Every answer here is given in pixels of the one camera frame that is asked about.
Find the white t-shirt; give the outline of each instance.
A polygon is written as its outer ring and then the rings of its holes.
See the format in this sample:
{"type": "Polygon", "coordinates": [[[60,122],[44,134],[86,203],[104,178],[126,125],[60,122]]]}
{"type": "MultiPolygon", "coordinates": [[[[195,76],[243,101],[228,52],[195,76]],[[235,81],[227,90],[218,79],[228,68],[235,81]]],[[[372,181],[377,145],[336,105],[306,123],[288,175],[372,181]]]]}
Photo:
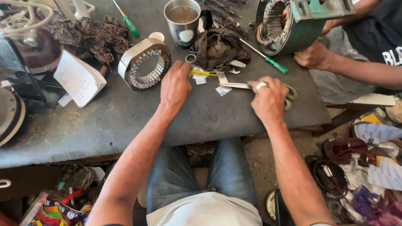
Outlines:
{"type": "Polygon", "coordinates": [[[216,192],[205,192],[173,202],[147,215],[148,226],[262,226],[250,203],[216,192]]]}

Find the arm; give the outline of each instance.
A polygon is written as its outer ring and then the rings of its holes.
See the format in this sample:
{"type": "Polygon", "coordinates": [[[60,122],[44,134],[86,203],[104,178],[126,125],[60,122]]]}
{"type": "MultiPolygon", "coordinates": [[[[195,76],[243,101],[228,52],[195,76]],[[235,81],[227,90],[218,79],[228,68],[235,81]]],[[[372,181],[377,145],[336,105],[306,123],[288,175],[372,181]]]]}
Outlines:
{"type": "Polygon", "coordinates": [[[192,66],[177,61],[162,79],[161,102],[143,130],[127,146],[108,176],[86,226],[133,224],[132,210],[166,131],[183,106],[192,66]]]}
{"type": "MultiPolygon", "coordinates": [[[[281,194],[297,226],[314,223],[334,225],[322,193],[297,151],[283,121],[283,105],[289,89],[278,79],[263,77],[268,84],[261,87],[251,103],[267,129],[272,143],[275,170],[281,194]]],[[[256,87],[259,82],[251,81],[256,87]]]]}
{"type": "Polygon", "coordinates": [[[351,22],[363,19],[369,12],[381,3],[382,0],[360,0],[355,4],[356,14],[341,19],[329,20],[325,23],[321,35],[325,36],[334,27],[348,25],[351,22]]]}
{"type": "Polygon", "coordinates": [[[293,58],[308,69],[329,71],[388,89],[402,89],[402,67],[352,60],[330,52],[318,41],[295,53],[293,58]]]}

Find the notebook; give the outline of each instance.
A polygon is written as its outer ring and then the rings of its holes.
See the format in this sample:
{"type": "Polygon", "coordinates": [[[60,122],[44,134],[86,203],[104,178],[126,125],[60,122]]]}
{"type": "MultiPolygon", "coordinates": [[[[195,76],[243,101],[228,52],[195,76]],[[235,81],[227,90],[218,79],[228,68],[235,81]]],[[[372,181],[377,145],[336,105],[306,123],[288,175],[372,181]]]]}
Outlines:
{"type": "Polygon", "coordinates": [[[63,50],[53,77],[80,108],[88,104],[106,85],[105,78],[98,70],[66,50],[63,50]]]}

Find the screwdriver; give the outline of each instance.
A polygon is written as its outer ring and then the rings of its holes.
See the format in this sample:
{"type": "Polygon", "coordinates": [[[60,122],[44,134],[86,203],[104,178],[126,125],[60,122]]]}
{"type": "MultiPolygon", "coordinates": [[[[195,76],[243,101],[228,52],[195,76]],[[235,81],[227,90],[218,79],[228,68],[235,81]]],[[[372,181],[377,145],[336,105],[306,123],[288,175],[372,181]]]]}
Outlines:
{"type": "Polygon", "coordinates": [[[113,0],[113,2],[116,4],[117,8],[119,9],[120,13],[123,15],[123,20],[126,22],[128,29],[130,29],[131,33],[133,33],[134,36],[139,35],[138,29],[135,27],[135,25],[131,22],[130,19],[128,19],[127,15],[124,14],[123,10],[119,7],[117,2],[113,0]]]}
{"type": "Polygon", "coordinates": [[[191,70],[190,74],[192,74],[192,75],[205,75],[206,77],[209,77],[210,75],[219,77],[219,75],[217,75],[217,74],[212,74],[210,72],[203,72],[203,71],[200,71],[200,70],[191,70]]]}
{"type": "Polygon", "coordinates": [[[283,66],[281,63],[279,63],[278,61],[272,59],[272,57],[270,56],[266,56],[264,54],[262,54],[260,51],[256,50],[254,47],[252,47],[251,45],[249,45],[246,41],[244,41],[243,39],[240,39],[240,41],[242,41],[244,44],[248,45],[250,48],[252,48],[254,51],[256,51],[258,54],[260,54],[261,56],[263,56],[265,58],[265,61],[272,64],[276,69],[278,69],[279,72],[281,72],[282,74],[286,74],[287,73],[287,67],[283,66]]]}

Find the black t-shirt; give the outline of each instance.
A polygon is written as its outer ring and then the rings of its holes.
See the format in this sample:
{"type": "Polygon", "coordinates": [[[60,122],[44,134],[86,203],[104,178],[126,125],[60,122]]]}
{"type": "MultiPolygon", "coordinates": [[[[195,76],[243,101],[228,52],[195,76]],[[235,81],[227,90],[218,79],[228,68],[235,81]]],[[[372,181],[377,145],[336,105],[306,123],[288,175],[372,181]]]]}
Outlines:
{"type": "Polygon", "coordinates": [[[383,0],[344,30],[353,48],[371,62],[402,65],[402,0],[383,0]]]}

